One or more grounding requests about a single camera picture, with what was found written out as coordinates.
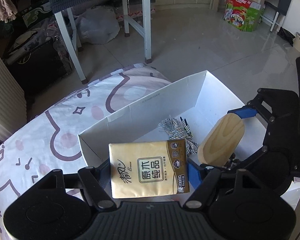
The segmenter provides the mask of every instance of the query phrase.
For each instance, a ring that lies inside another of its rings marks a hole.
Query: brown tissue package edge
[[[109,144],[113,198],[188,193],[185,140]]]

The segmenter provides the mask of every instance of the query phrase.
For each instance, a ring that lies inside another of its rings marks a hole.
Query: black chair
[[[269,6],[270,8],[272,8],[276,11],[276,14],[275,14],[275,17],[274,17],[273,20],[270,19],[267,16],[264,16],[264,15],[261,16],[263,19],[265,19],[266,21],[271,23],[271,29],[270,29],[271,32],[273,31],[274,26],[276,24],[279,25],[277,23],[277,19],[278,19],[279,14],[282,14],[283,17],[285,17],[287,15],[287,11],[289,9],[290,3],[291,3],[291,0],[279,0],[278,6],[276,7],[272,3],[265,2],[266,6]]]

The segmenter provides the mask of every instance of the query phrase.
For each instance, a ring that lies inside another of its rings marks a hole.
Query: pink circle
[[[40,164],[39,165],[39,172],[42,174],[42,175],[46,175],[48,174],[49,172],[51,171],[51,169],[45,165],[45,164]]]
[[[72,133],[65,133],[63,136],[61,136],[61,144],[65,148],[72,148],[75,146],[78,142],[77,137]]]
[[[101,120],[102,118],[105,117],[102,109],[99,106],[93,106],[91,108],[91,114],[92,114],[92,117],[96,120]]]
[[[16,140],[16,148],[17,148],[19,151],[22,151],[22,150],[23,150],[23,143],[22,143],[22,141]]]

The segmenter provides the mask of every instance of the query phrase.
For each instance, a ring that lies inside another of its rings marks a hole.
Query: translucent plastic bag
[[[114,11],[105,6],[86,10],[76,19],[75,24],[82,43],[106,44],[120,30]]]

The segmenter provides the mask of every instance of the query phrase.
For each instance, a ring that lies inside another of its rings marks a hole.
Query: wooden block
[[[218,120],[199,146],[199,161],[222,167],[234,152],[243,134],[242,119],[236,114],[226,114]]]

